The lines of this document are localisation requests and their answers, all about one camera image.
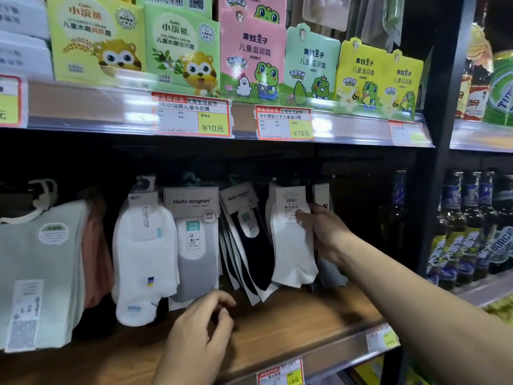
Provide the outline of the yellow-green raccoon cream box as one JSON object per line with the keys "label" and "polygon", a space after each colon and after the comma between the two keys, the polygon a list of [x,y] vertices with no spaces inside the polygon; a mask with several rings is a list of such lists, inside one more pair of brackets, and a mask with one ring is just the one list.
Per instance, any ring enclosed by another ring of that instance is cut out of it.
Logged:
{"label": "yellow-green raccoon cream box", "polygon": [[47,0],[59,82],[130,86],[147,72],[145,13],[122,0]]}

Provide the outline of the person's right hand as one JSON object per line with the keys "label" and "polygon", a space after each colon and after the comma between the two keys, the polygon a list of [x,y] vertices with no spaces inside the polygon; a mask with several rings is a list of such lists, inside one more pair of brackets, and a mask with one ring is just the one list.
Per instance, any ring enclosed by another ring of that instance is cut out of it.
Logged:
{"label": "person's right hand", "polygon": [[314,247],[322,258],[349,272],[360,239],[334,212],[314,203],[309,207],[321,210],[321,234],[314,233]]}

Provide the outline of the white plastic hanger hook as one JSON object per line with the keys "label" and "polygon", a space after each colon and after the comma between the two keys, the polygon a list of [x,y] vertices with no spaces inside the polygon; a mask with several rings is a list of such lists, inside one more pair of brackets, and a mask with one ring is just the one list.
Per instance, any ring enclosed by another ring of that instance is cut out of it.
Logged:
{"label": "white plastic hanger hook", "polygon": [[40,184],[42,187],[42,194],[32,203],[35,209],[20,217],[0,218],[0,224],[14,225],[28,223],[55,205],[58,199],[58,185],[56,181],[53,179],[37,179],[29,181],[28,184]]}

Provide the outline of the wooden shelf board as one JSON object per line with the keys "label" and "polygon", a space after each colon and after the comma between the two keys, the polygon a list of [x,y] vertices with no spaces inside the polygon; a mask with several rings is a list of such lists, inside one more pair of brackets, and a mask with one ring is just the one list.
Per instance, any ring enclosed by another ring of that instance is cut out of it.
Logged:
{"label": "wooden shelf board", "polygon": [[[345,369],[375,356],[366,337],[385,324],[351,283],[316,294],[280,289],[256,306],[240,291],[234,297],[234,332],[219,384],[257,385],[259,372],[298,357],[306,379]],[[61,349],[0,354],[0,385],[149,385],[180,314]]]}

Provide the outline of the clear hanging packet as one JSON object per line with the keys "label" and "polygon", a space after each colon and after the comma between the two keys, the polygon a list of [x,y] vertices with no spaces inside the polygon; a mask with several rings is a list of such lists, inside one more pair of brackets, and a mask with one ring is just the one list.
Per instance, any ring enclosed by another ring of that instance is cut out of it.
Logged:
{"label": "clear hanging packet", "polygon": [[311,23],[345,32],[351,0],[304,0],[303,19]]}

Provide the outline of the red yellow price tag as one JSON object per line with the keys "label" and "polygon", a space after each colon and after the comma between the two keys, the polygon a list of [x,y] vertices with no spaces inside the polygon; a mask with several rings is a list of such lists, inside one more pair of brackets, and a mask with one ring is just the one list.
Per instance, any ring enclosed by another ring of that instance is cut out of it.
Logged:
{"label": "red yellow price tag", "polygon": [[228,100],[159,91],[151,99],[156,135],[234,138]]}
{"label": "red yellow price tag", "polygon": [[389,120],[392,144],[398,147],[433,147],[424,125],[420,122]]}
{"label": "red yellow price tag", "polygon": [[22,125],[22,80],[0,74],[0,127]]}
{"label": "red yellow price tag", "polygon": [[311,109],[255,105],[257,137],[261,141],[311,141]]}
{"label": "red yellow price tag", "polygon": [[401,345],[400,339],[392,327],[381,324],[366,332],[367,349],[369,353],[383,353]]}
{"label": "red yellow price tag", "polygon": [[263,370],[256,375],[257,385],[305,385],[301,357]]}

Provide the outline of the person's left hand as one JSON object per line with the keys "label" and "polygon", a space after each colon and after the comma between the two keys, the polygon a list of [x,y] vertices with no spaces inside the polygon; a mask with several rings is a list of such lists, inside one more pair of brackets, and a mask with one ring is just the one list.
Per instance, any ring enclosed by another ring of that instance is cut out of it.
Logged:
{"label": "person's left hand", "polygon": [[175,321],[166,344],[166,355],[204,359],[218,374],[229,341],[213,341],[212,336],[219,311],[234,306],[234,298],[220,290],[196,299]]}

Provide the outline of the light green raccoon cream box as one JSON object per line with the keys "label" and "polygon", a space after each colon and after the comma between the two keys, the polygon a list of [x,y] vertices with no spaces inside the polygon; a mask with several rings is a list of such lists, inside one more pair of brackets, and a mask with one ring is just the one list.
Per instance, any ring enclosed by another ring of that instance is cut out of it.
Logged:
{"label": "light green raccoon cream box", "polygon": [[143,8],[153,89],[220,98],[220,24],[162,3]]}

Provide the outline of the green box with code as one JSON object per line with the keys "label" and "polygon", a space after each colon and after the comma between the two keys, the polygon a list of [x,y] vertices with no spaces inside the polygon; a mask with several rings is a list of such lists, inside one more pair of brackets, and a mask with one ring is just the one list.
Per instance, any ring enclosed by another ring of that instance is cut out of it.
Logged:
{"label": "green box with code", "polygon": [[213,17],[213,0],[135,0],[138,6],[164,5],[174,10],[198,14],[204,18]]}

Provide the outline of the green beer can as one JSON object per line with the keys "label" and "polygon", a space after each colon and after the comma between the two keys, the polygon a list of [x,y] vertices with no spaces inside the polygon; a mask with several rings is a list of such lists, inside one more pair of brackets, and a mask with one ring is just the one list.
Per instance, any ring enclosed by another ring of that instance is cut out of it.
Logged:
{"label": "green beer can", "polygon": [[513,50],[497,52],[483,121],[513,127]]}

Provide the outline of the yellow frog cream pack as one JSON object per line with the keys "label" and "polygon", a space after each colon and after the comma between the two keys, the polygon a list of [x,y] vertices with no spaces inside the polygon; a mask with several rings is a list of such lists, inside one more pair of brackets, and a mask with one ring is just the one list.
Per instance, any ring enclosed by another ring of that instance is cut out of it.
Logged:
{"label": "yellow frog cream pack", "polygon": [[374,112],[382,104],[387,52],[353,37],[343,41],[336,71],[335,92],[345,113]]}
{"label": "yellow frog cream pack", "polygon": [[399,49],[386,54],[380,102],[385,114],[413,116],[424,68],[423,61],[404,56]]}

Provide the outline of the person's left forearm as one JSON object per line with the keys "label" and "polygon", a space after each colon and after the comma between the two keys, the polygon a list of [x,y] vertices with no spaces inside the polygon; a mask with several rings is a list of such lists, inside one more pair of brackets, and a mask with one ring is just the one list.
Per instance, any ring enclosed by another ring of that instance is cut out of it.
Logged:
{"label": "person's left forearm", "polygon": [[151,385],[212,385],[216,375],[204,359],[163,355]]}

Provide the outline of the clear shelf edge rail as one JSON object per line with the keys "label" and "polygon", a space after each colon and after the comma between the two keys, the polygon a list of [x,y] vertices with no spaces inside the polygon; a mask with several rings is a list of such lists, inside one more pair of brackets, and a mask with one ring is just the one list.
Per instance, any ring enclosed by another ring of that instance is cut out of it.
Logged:
{"label": "clear shelf edge rail", "polygon": [[[258,140],[255,105],[230,102],[234,138],[219,139]],[[151,91],[28,83],[28,129],[156,135],[152,109]],[[318,110],[311,110],[311,116],[314,139],[293,142],[394,146],[389,120]],[[432,142],[421,115],[391,120],[422,123]]]}

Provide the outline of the person's right forearm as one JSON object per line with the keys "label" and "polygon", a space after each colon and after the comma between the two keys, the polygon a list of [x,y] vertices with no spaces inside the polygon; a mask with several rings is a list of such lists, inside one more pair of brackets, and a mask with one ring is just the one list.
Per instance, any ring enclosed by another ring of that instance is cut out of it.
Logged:
{"label": "person's right forearm", "polygon": [[513,328],[351,232],[341,262],[437,385],[513,385]]}

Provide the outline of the pink sock pack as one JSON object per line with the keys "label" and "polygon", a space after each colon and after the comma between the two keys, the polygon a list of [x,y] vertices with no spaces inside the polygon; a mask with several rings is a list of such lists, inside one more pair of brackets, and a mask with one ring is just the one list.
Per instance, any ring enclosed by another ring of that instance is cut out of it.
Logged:
{"label": "pink sock pack", "polygon": [[81,241],[85,275],[84,308],[97,306],[111,293],[114,286],[114,268],[106,240],[103,220],[106,202],[97,197],[87,200],[87,213]]}

